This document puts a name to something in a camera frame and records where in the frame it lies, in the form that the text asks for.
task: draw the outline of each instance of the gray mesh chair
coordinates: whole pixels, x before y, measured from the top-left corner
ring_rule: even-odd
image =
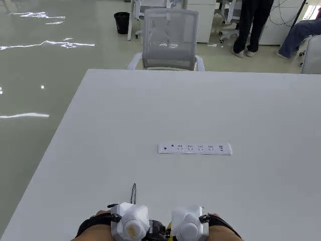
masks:
[[[142,59],[144,69],[169,67],[205,71],[196,56],[198,12],[183,9],[149,9],[145,11],[143,51],[137,53],[128,69],[135,69]]]
[[[321,74],[321,35],[309,39],[301,74]]]

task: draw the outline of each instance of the person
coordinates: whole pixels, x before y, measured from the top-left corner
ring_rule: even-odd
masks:
[[[284,40],[281,48],[275,54],[289,59],[300,47],[302,41],[310,35],[321,34],[321,9],[315,20],[304,20],[293,26]]]
[[[234,43],[232,53],[244,57],[245,45],[253,23],[250,45],[247,46],[246,56],[253,57],[259,48],[259,39],[263,27],[270,15],[274,0],[243,0],[239,22],[239,37]]]
[[[99,211],[96,215],[91,216],[80,225],[76,238],[72,241],[113,241],[111,236],[110,225],[102,224],[105,215],[108,215],[109,211]],[[242,241],[240,235],[228,225],[222,218],[217,214],[210,214],[213,219],[209,222],[209,237],[207,241]]]

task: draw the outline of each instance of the chair backrest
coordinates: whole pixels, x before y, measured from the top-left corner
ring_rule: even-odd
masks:
[[[198,12],[183,9],[145,11],[142,60],[144,68],[194,70]]]
[[[229,4],[229,8],[227,10],[227,21],[226,23],[230,23],[232,20],[240,20],[242,9],[242,0],[232,0]]]
[[[321,35],[309,39],[302,74],[321,74]]]
[[[165,7],[169,0],[140,0],[141,6],[146,7]]]

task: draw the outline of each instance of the wrist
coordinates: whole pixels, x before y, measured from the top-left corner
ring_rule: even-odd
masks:
[[[86,229],[74,241],[111,241],[110,226],[104,224],[97,224]]]

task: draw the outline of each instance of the sneaker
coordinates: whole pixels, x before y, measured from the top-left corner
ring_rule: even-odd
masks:
[[[231,49],[231,53],[239,58],[244,58],[244,50],[242,50],[240,53],[235,53],[233,48]]]
[[[247,57],[253,58],[255,54],[256,54],[256,52],[252,52],[252,51],[249,51],[249,50],[246,51],[246,56]]]
[[[276,50],[274,53],[275,53],[277,56],[279,56],[279,57],[281,57],[281,58],[283,58],[283,59],[289,59],[289,58],[286,58],[286,57],[284,57],[283,55],[281,55],[278,50]]]

